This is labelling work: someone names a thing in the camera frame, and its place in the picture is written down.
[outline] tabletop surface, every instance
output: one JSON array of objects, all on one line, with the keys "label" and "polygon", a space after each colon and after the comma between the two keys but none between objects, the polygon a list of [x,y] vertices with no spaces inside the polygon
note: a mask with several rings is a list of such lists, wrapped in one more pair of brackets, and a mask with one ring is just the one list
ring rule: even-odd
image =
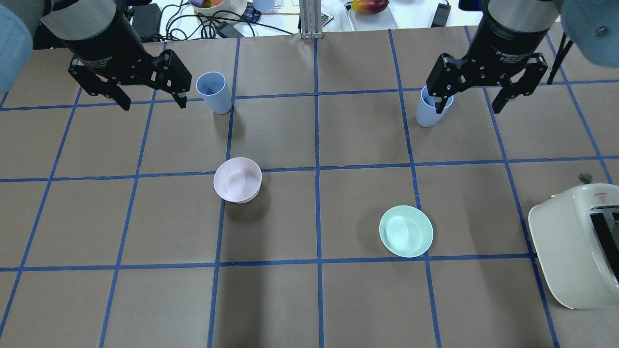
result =
[{"label": "tabletop surface", "polygon": [[[574,49],[500,114],[473,88],[420,127],[434,60],[475,30],[147,45],[220,71],[226,115],[142,86],[123,111],[67,50],[34,52],[0,103],[0,347],[616,346],[619,310],[552,297],[526,217],[581,172],[619,180],[619,69]],[[262,188],[225,203],[213,174],[239,156]],[[378,235],[403,204],[435,229],[417,258]]]}]

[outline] plate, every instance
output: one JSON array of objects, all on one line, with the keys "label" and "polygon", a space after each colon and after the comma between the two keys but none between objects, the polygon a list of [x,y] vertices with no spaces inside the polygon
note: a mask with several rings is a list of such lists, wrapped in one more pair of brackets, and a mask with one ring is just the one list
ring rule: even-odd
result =
[{"label": "plate", "polygon": [[397,206],[385,212],[378,233],[385,247],[403,258],[425,253],[434,239],[434,228],[428,217],[411,206]]}]

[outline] red apple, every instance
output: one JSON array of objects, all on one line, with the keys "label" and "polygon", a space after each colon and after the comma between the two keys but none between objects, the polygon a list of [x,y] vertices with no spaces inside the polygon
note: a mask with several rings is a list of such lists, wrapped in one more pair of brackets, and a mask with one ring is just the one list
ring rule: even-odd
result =
[{"label": "red apple", "polygon": [[377,14],[387,8],[389,0],[353,0],[352,9],[364,14]]}]

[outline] bowl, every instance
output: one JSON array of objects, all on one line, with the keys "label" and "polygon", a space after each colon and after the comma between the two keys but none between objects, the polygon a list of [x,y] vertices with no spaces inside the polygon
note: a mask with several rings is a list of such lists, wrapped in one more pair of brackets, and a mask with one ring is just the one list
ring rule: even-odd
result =
[{"label": "bowl", "polygon": [[246,203],[260,191],[262,171],[256,162],[235,157],[219,166],[213,178],[215,192],[232,203]]},{"label": "bowl", "polygon": [[434,228],[428,217],[411,206],[397,206],[385,212],[378,233],[385,247],[403,258],[425,253],[434,239]]}]

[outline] metal bracket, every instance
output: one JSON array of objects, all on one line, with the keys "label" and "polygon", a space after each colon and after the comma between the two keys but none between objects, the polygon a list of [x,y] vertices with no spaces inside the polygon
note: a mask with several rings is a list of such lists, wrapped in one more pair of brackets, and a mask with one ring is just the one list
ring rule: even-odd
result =
[{"label": "metal bracket", "polygon": [[301,38],[322,38],[322,7],[320,0],[300,0]]}]

